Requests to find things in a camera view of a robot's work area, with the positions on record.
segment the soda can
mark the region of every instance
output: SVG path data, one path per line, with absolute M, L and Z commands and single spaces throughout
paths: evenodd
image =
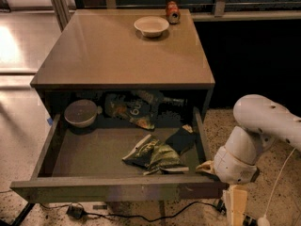
M 181 14 L 175 1 L 169 1 L 166 4 L 166 18 L 170 24 L 177 24 Z

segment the concrete floor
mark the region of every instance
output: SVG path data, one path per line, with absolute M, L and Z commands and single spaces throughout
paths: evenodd
M 60 31 L 54 14 L 0 14 L 0 69 L 38 69 L 55 44 Z M 0 219 L 11 224 L 26 201 L 9 191 L 11 181 L 28 180 L 50 130 L 49 115 L 38 94 L 29 87 L 31 76 L 0 76 Z M 224 145 L 236 121 L 231 109 L 209 109 L 205 120 L 212 156 Z M 261 174 L 255 183 L 246 185 L 246 214 L 259 218 L 266 209 L 277 175 L 292 147 L 277 141 L 262 155 L 257 166 Z M 278 181 L 267 217 L 273 226 L 301 225 L 301 154 L 298 151 L 288 161 Z M 215 200 L 201 200 L 216 203 Z M 115 202 L 108 210 L 93 209 L 100 202 L 82 203 L 85 210 L 97 214 L 114 212 L 142 215 L 146 218 L 171 216 L 192 200 L 180 202 Z M 48 207 L 61 206 L 50 203 Z M 45 209 L 36 204 L 22 225 L 227 225 L 226 217 L 211 206 L 194 204 L 175 218 L 148 223 L 141 218 L 82 218 L 66 215 L 67 208 Z

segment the dark background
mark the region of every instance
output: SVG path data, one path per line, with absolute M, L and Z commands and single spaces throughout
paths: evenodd
M 257 93 L 301 116 L 301 20 L 195 25 L 215 79 L 210 108 Z

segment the robotic arm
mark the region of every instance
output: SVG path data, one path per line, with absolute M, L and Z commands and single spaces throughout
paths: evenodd
M 254 181 L 259 157 L 280 139 L 301 151 L 301 118 L 268 98 L 251 94 L 239 99 L 233 108 L 235 126 L 214 161 L 205 162 L 197 171 L 210 171 L 231 185 Z

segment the tabletop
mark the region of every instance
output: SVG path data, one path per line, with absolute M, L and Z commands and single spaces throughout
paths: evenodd
M 188 9 L 158 38 L 134 23 L 164 9 L 78 9 L 31 81 L 36 89 L 211 89 L 214 77 Z

